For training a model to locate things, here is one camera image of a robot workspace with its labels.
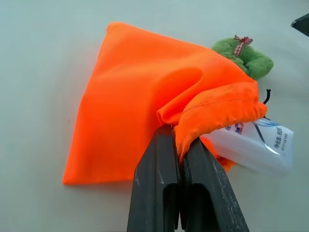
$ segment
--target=green plush toy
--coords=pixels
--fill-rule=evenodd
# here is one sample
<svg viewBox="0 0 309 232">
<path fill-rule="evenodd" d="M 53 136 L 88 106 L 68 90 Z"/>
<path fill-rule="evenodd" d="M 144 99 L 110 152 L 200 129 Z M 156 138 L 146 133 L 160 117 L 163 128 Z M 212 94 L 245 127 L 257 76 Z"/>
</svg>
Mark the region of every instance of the green plush toy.
<svg viewBox="0 0 309 232">
<path fill-rule="evenodd" d="M 253 40 L 249 37 L 220 40 L 213 46 L 213 50 L 237 64 L 249 77 L 258 80 L 269 73 L 274 66 L 268 56 L 255 51 L 249 44 Z"/>
</svg>

